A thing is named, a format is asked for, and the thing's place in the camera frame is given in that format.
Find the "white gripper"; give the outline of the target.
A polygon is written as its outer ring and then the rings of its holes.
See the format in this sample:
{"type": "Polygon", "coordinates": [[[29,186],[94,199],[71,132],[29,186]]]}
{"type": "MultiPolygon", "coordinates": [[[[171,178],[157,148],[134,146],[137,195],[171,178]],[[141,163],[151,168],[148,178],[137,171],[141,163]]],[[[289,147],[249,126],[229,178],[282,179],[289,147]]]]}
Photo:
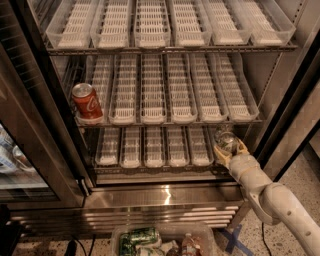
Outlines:
{"type": "Polygon", "coordinates": [[[242,140],[237,139],[236,156],[219,146],[214,146],[216,160],[229,168],[231,176],[243,186],[247,193],[260,194],[261,191],[272,183],[271,179],[261,169],[259,162],[249,154],[247,146],[242,140]]]}

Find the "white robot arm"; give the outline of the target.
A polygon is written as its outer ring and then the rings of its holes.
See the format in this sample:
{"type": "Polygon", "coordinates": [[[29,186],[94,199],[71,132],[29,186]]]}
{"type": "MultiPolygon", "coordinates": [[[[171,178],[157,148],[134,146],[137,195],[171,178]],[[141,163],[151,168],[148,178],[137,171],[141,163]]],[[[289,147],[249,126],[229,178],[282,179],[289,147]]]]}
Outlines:
{"type": "Polygon", "coordinates": [[[320,256],[320,227],[294,193],[272,181],[238,138],[213,143],[216,159],[243,187],[257,217],[265,224],[282,222],[308,256],[320,256]]]}

